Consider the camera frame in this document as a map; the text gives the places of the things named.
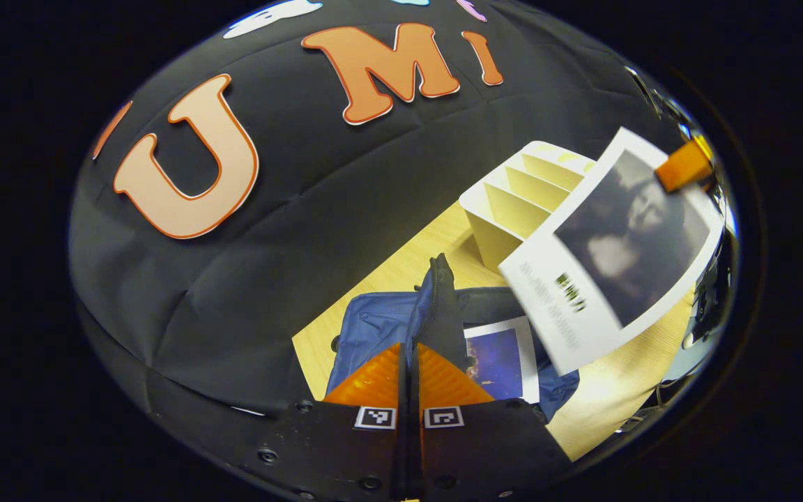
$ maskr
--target clothespin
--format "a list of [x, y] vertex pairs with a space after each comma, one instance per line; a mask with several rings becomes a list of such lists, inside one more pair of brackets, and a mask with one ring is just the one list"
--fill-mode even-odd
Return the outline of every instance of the clothespin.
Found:
[[668, 160], [656, 169], [656, 177], [668, 193], [696, 181], [703, 182], [704, 190], [711, 188], [714, 185], [711, 149], [705, 142], [704, 136], [694, 136], [689, 143], [672, 153]]

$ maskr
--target cream file sorter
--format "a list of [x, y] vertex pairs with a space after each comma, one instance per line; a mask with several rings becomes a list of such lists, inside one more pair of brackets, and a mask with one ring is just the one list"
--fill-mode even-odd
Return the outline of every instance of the cream file sorter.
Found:
[[583, 180], [594, 161], [533, 141], [460, 196], [482, 263], [498, 264], [522, 244]]

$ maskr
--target orange letter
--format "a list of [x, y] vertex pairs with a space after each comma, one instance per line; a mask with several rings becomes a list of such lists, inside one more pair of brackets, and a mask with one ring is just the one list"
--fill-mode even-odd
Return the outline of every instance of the orange letter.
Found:
[[216, 158], [219, 175], [209, 190], [191, 197], [176, 188], [153, 158], [154, 134], [138, 140], [114, 176], [114, 191], [127, 194], [148, 222], [169, 237], [194, 238], [216, 228], [243, 204], [256, 181], [255, 146], [222, 96], [229, 82], [227, 74], [213, 77], [169, 111], [169, 123], [188, 121]]
[[482, 66], [482, 82], [490, 86], [496, 86], [504, 82], [504, 77], [498, 71], [498, 67], [494, 65], [494, 58], [488, 52], [488, 40], [478, 33], [472, 31], [462, 31], [460, 35], [470, 42], [475, 50], [475, 57], [479, 60], [479, 66]]
[[127, 104], [123, 105], [123, 107], [120, 108], [120, 111], [118, 111], [117, 114], [114, 115], [114, 118], [111, 119], [111, 123], [107, 124], [107, 127], [105, 128], [105, 130], [103, 130], [101, 136], [99, 136], [98, 138], [98, 145], [95, 145], [95, 151], [92, 152], [92, 160], [98, 158], [98, 154], [101, 153], [101, 149], [105, 146], [108, 137], [111, 137], [111, 133], [113, 133], [114, 129], [117, 128], [118, 125], [120, 125], [120, 121], [122, 120], [123, 117], [125, 117], [125, 113], [128, 112], [128, 109], [130, 109], [131, 107], [132, 107], [132, 102], [131, 101], [127, 102]]
[[395, 48], [390, 49], [360, 29], [342, 26], [308, 35], [303, 38], [303, 47], [326, 54], [349, 99], [343, 118], [358, 125], [392, 110], [391, 96], [376, 90], [371, 75], [406, 102], [414, 100], [415, 69], [420, 71], [420, 94], [426, 98], [460, 89], [433, 35], [436, 32], [430, 26], [400, 24], [395, 29]]

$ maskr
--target cable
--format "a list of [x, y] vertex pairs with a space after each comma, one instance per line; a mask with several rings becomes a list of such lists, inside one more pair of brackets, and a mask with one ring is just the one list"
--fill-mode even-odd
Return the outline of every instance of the cable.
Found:
[[625, 420], [621, 425], [618, 426], [618, 429], [616, 429], [615, 432], [617, 432], [619, 434], [622, 433], [622, 432], [625, 432], [625, 431], [622, 430], [622, 427], [624, 427], [625, 425], [628, 425], [628, 423], [630, 423], [631, 420], [637, 420], [637, 422], [643, 422], [643, 419], [641, 417], [629, 416], [627, 420]]
[[705, 359], [706, 359], [706, 358], [708, 358], [708, 354], [709, 354], [709, 353], [711, 353], [711, 352], [707, 352], [707, 353], [705, 353], [705, 355], [704, 355], [704, 356], [702, 356], [702, 358], [701, 358], [700, 360], [698, 360], [698, 362], [697, 362], [697, 363], [695, 363], [695, 365], [694, 365], [694, 366], [692, 366], [692, 368], [689, 368], [689, 371], [688, 371], [688, 372], [685, 372], [685, 374], [683, 374], [682, 376], [679, 376], [678, 378], [675, 378], [675, 379], [673, 379], [673, 380], [672, 380], [672, 381], [670, 381], [669, 383], [662, 383], [662, 382], [659, 382], [659, 383], [657, 383], [657, 384], [656, 384], [656, 401], [659, 403], [659, 407], [660, 407], [660, 408], [664, 408], [665, 406], [667, 406], [667, 403], [665, 403], [665, 402], [663, 402], [663, 401], [662, 401], [662, 392], [661, 392], [662, 388], [669, 388], [669, 387], [671, 387], [673, 384], [676, 384], [676, 383], [678, 383], [679, 381], [681, 381], [681, 379], [682, 379], [683, 377], [687, 377], [687, 376], [689, 376], [689, 374], [691, 374], [692, 372], [696, 371], [696, 369], [698, 368], [698, 366], [702, 365], [702, 363], [704, 363], [704, 362], [705, 362]]

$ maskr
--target wooden table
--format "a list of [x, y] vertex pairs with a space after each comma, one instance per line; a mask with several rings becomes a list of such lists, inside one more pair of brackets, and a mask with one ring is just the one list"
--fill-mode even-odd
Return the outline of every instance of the wooden table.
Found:
[[[293, 337], [316, 400], [328, 387], [335, 355], [330, 343], [340, 333], [349, 301], [363, 293], [412, 291], [423, 282], [429, 258], [440, 253], [452, 268], [455, 289], [507, 286], [504, 277], [482, 265], [466, 214], [453, 204]], [[605, 441], [647, 400], [678, 352], [691, 307], [689, 293], [647, 331], [580, 369], [578, 390], [547, 425], [571, 460]]]

